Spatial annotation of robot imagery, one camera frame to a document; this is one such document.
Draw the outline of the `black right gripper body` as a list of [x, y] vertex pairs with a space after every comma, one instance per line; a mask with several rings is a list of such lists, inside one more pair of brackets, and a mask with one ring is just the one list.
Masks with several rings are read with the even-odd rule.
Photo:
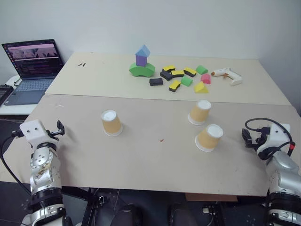
[[256, 144], [251, 144], [251, 148], [258, 149], [267, 141], [267, 136], [270, 134], [270, 127], [263, 127], [255, 129], [254, 131], [260, 132], [261, 136], [256, 138]]

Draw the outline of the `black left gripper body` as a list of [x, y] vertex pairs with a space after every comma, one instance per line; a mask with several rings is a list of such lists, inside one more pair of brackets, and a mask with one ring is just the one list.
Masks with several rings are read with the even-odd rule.
[[47, 129], [46, 132], [51, 139], [55, 139], [56, 141], [59, 141], [59, 138], [57, 138], [57, 136], [60, 134], [60, 130], [51, 132], [50, 130]]

